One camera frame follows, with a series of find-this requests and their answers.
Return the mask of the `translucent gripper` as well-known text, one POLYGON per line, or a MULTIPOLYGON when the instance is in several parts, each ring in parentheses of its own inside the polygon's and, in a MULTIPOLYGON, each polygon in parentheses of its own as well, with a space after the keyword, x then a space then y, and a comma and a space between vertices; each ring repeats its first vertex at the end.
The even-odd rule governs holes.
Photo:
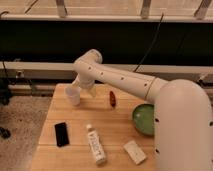
POLYGON ((72 86, 85 90, 92 97, 96 96, 95 80, 87 76, 78 75, 71 83, 72 86))

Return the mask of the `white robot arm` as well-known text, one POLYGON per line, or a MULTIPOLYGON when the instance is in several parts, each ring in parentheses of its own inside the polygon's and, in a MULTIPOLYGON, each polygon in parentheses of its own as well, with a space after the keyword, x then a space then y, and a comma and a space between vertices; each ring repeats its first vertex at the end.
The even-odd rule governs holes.
POLYGON ((95 49, 77 58, 73 68, 74 84, 83 89, 100 81, 154 105, 156 171, 213 171, 213 108, 201 86, 105 66, 95 49))

